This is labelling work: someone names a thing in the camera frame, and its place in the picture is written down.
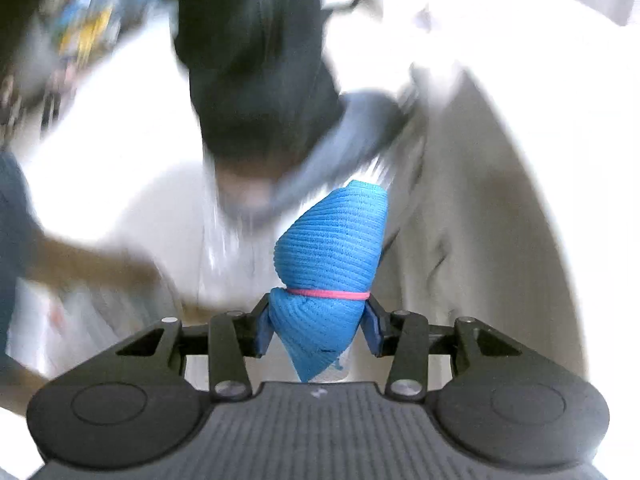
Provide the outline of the blue sock roll pink band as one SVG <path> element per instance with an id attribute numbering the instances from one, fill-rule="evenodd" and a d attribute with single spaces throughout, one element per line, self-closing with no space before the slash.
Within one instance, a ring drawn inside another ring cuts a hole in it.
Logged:
<path id="1" fill-rule="evenodd" d="M 352 344 L 382 254 L 387 192 L 352 181 L 304 212 L 274 245 L 282 285 L 269 318 L 301 382 L 330 368 Z"/>

